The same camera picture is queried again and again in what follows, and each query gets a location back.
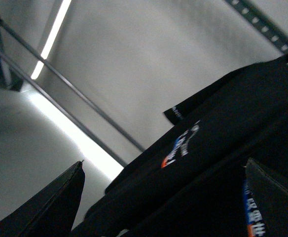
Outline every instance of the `light fixture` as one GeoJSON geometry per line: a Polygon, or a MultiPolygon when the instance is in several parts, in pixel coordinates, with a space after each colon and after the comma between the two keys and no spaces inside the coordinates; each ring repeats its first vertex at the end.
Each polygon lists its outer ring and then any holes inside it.
{"type": "MultiPolygon", "coordinates": [[[[59,32],[59,29],[60,29],[61,24],[64,20],[66,12],[70,6],[71,1],[72,0],[63,0],[62,1],[59,12],[57,13],[57,16],[56,16],[55,21],[53,23],[51,32],[49,34],[49,37],[47,38],[47,41],[45,43],[45,46],[44,46],[42,54],[41,54],[41,57],[44,59],[47,59],[47,57],[49,56],[49,53],[51,51],[51,48],[53,46],[53,43],[54,43],[55,38],[57,36],[57,33],[59,32]]],[[[34,80],[37,79],[38,76],[40,75],[41,71],[42,71],[42,68],[43,68],[43,63],[41,61],[38,61],[38,63],[36,64],[36,68],[31,75],[31,78],[34,80]]]]}
{"type": "Polygon", "coordinates": [[[117,161],[90,139],[45,97],[34,90],[28,93],[29,100],[33,105],[73,141],[86,161],[90,161],[99,171],[108,177],[110,181],[122,171],[123,167],[117,161]]]}

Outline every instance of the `metal rail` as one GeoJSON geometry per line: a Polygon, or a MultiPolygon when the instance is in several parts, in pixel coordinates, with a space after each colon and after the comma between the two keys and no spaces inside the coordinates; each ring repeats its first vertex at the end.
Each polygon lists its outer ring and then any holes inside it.
{"type": "Polygon", "coordinates": [[[249,0],[225,0],[281,53],[288,53],[288,36],[249,0]]]}
{"type": "Polygon", "coordinates": [[[12,59],[10,59],[0,49],[0,58],[5,61],[14,72],[31,84],[39,93],[49,100],[58,110],[60,110],[69,120],[71,120],[78,128],[80,128],[88,137],[96,142],[103,150],[105,150],[113,159],[121,166],[125,167],[127,163],[123,161],[114,151],[112,151],[105,143],[103,143],[95,134],[93,134],[84,124],[82,124],[74,115],[62,108],[49,94],[47,94],[34,80],[30,78],[12,59]]]}

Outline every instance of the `wall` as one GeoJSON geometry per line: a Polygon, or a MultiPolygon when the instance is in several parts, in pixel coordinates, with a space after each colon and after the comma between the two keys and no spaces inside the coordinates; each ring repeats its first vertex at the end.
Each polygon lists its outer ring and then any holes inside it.
{"type": "MultiPolygon", "coordinates": [[[[174,2],[74,1],[50,57],[145,148],[171,128],[163,111],[231,70],[280,55],[224,1],[174,2]]],[[[38,82],[127,162],[140,153],[51,73],[38,82]]]]}
{"type": "Polygon", "coordinates": [[[0,89],[0,220],[85,159],[86,179],[76,226],[122,169],[54,110],[35,91],[0,89]]]}

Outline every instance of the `black fabric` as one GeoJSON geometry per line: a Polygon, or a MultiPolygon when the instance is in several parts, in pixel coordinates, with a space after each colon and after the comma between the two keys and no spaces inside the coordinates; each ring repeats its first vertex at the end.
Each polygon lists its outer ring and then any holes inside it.
{"type": "MultiPolygon", "coordinates": [[[[165,224],[161,217],[173,222],[172,218],[178,218],[181,211],[176,209],[174,217],[167,212],[159,215],[161,207],[167,206],[173,198],[179,201],[177,195],[193,185],[196,178],[211,172],[218,162],[242,161],[245,164],[262,141],[274,136],[288,119],[285,60],[254,64],[236,72],[233,78],[226,78],[226,82],[215,86],[213,94],[207,94],[200,104],[192,103],[191,108],[187,108],[191,112],[181,122],[121,172],[71,236],[109,237],[122,229],[131,229],[126,235],[140,234],[136,229],[146,220],[150,225],[143,224],[142,230],[150,226],[153,230],[144,233],[162,236],[156,233],[156,228],[165,230],[167,227],[156,226],[165,224]],[[149,220],[154,220],[155,213],[159,219],[154,225],[154,221],[149,220]]],[[[242,181],[238,187],[240,195],[242,181]]],[[[196,197],[194,202],[202,203],[205,199],[196,197]]],[[[220,235],[212,230],[209,236],[220,235]]]]}
{"type": "Polygon", "coordinates": [[[176,106],[173,106],[172,108],[166,110],[164,112],[164,115],[173,125],[176,125],[181,120],[183,120],[189,113],[191,113],[195,108],[200,106],[214,93],[219,91],[223,86],[233,80],[237,75],[240,75],[241,73],[246,73],[246,71],[250,70],[252,67],[254,67],[254,64],[230,72],[229,74],[223,76],[221,79],[215,81],[213,84],[207,86],[206,88],[200,90],[186,100],[180,102],[176,106]]]}
{"type": "Polygon", "coordinates": [[[0,237],[66,237],[79,207],[85,174],[77,162],[0,221],[0,237]]]}
{"type": "MultiPolygon", "coordinates": [[[[288,161],[284,159],[283,153],[281,156],[276,154],[272,156],[274,162],[284,164],[283,160],[288,161]]],[[[287,173],[288,177],[288,164],[285,163],[279,172],[287,173]]],[[[274,237],[288,236],[288,178],[279,172],[254,159],[250,159],[247,164],[249,188],[265,223],[269,226],[269,233],[274,237]]]]}

